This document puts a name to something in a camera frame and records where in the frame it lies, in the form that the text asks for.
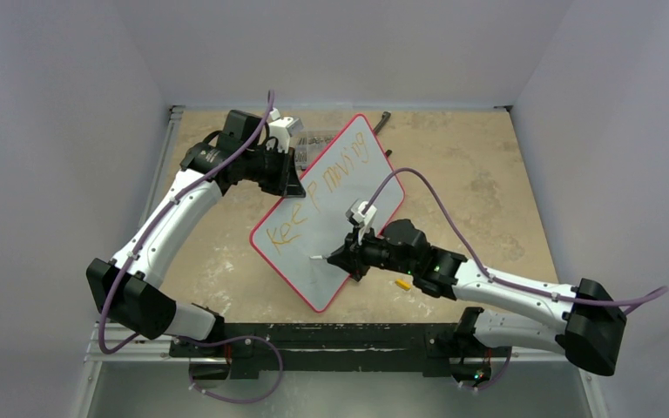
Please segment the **pink framed whiteboard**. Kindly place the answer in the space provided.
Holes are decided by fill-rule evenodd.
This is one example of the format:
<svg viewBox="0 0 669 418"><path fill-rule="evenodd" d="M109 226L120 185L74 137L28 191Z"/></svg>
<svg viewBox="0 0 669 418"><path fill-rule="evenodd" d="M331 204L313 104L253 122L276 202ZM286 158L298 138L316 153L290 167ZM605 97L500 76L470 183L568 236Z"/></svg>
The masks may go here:
<svg viewBox="0 0 669 418"><path fill-rule="evenodd" d="M315 312L328 308L348 274L309 257L342 245L352 230L346 211L356 200L375 197L373 228L385 227L405 199L398 179L378 188L392 171L370 123L357 114L301 175L306 197L280 199L250 233L253 249Z"/></svg>

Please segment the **yellow marker cap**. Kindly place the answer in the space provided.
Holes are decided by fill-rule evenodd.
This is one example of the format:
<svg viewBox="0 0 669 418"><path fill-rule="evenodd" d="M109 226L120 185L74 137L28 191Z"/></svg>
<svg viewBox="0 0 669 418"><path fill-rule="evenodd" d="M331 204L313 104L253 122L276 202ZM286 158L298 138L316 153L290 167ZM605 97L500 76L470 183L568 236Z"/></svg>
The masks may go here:
<svg viewBox="0 0 669 418"><path fill-rule="evenodd" d="M396 280L395 284L404 291L409 291L412 288L412 286L408 282L406 282L405 280L401 280L401 279Z"/></svg>

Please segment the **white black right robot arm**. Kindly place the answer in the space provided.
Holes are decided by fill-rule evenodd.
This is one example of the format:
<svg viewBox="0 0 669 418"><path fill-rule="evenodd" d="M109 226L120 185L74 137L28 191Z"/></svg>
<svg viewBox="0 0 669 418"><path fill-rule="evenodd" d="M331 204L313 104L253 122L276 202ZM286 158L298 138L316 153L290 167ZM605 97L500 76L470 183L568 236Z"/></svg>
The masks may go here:
<svg viewBox="0 0 669 418"><path fill-rule="evenodd" d="M456 328L454 342L465 354L526 347L561 354L589 373L616 372L627 317L595 280L572 286L489 269L430 244L408 219L390 222L380 235L356 227L324 259L355 280L375 267L410 276L428 296L492 306Z"/></svg>

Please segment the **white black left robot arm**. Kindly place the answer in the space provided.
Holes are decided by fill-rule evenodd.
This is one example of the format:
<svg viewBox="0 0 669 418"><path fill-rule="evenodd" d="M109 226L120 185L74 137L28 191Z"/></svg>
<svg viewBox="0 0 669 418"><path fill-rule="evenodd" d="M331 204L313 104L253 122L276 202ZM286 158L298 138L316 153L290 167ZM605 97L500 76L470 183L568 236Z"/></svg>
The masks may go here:
<svg viewBox="0 0 669 418"><path fill-rule="evenodd" d="M204 356L219 353L225 344L222 316L173 300L161 284L191 231L232 186L249 181L273 196L305 197L291 146L302 129L299 118L277 111L265 121L232 110L221 130L193 145L136 234L109 260L94 259L87 267L100 322L112 320L147 339L186 337Z"/></svg>

